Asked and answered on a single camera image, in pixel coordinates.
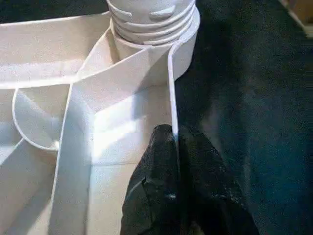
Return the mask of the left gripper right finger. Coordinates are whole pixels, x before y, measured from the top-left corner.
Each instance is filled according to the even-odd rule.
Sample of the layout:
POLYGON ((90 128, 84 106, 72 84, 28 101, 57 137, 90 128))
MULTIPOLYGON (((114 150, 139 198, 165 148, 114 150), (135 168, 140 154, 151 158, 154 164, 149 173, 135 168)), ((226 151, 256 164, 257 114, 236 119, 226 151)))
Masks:
POLYGON ((257 235, 237 180, 210 140, 179 128, 179 163, 191 221, 205 235, 257 235))

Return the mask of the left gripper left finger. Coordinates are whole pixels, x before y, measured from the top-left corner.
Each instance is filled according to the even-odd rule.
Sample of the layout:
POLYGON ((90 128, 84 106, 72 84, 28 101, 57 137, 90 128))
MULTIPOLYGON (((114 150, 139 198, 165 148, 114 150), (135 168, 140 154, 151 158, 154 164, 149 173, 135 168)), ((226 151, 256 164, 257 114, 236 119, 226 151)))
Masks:
POLYGON ((130 177, 122 206, 120 234, 180 234, 179 194, 179 167, 172 127, 158 125, 130 177))

